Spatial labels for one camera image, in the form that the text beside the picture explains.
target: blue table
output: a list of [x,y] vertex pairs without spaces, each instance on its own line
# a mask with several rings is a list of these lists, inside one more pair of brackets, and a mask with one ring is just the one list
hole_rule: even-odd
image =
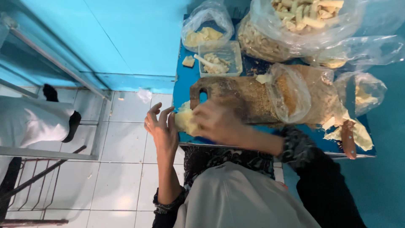
[[[239,19],[233,19],[232,22],[236,26],[239,23]],[[180,42],[180,51],[179,51],[179,59],[177,62],[177,81],[175,82],[175,87],[173,91],[173,104],[178,109],[184,102],[190,100],[190,86],[192,86],[199,78],[199,68],[198,68],[198,60],[196,60],[194,67],[189,68],[182,65],[182,62],[186,56],[193,56],[195,53],[188,51],[183,44]],[[248,56],[243,56],[243,72],[241,76],[249,77],[253,75],[251,71],[252,68],[257,69],[256,74],[265,73],[268,69],[270,63],[254,59]],[[293,59],[285,64],[303,64],[299,59]],[[204,101],[203,94],[201,95],[201,102]],[[366,127],[369,134],[371,134],[369,124],[367,121],[366,115],[358,117],[358,120]],[[268,133],[273,133],[276,129],[268,128],[265,126],[254,126],[256,129]],[[325,131],[322,129],[311,129],[307,125],[297,125],[298,129],[305,132],[310,138],[317,144],[319,148],[321,148],[326,154],[329,154],[333,158],[345,158],[346,155],[343,152],[343,149],[339,147],[337,141],[325,140],[323,139],[325,135]],[[185,132],[180,132],[180,144],[181,145],[195,145],[195,146],[223,146],[217,145],[214,142],[202,138],[202,137],[192,137],[187,135]],[[377,151],[375,147],[371,150],[364,151],[360,147],[356,146],[357,149],[357,157],[376,157]]]

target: woman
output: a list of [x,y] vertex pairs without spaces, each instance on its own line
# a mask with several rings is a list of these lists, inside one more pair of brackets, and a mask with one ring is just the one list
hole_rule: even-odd
[[[144,125],[153,136],[159,169],[153,227],[365,227],[339,164],[308,136],[293,127],[278,136],[256,131],[211,100],[194,110],[198,135],[252,151],[184,148],[182,187],[173,168],[179,144],[174,107],[157,120],[161,106],[149,110]],[[300,176],[297,191],[303,205],[273,180],[272,156]]]

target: woman's right hand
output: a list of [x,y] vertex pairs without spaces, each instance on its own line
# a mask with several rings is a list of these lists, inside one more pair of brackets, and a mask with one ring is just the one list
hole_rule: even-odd
[[197,106],[193,121],[199,125],[196,135],[220,142],[229,146],[237,146],[250,127],[244,125],[232,110],[216,104],[212,100]]

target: white cloth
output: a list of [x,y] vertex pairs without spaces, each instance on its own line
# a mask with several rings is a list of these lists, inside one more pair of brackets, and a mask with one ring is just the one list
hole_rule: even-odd
[[276,181],[226,162],[204,171],[177,213],[176,228],[320,227]]
[[[68,103],[0,96],[0,146],[25,148],[39,141],[62,141],[74,111]],[[0,156],[0,183],[12,158]]]

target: clear plastic container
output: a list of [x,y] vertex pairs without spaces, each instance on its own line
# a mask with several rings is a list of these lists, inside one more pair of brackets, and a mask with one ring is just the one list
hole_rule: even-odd
[[204,65],[199,61],[200,77],[238,77],[242,73],[241,49],[238,41],[205,41],[198,45],[198,55],[214,53],[217,57],[229,61],[227,73],[206,73]]

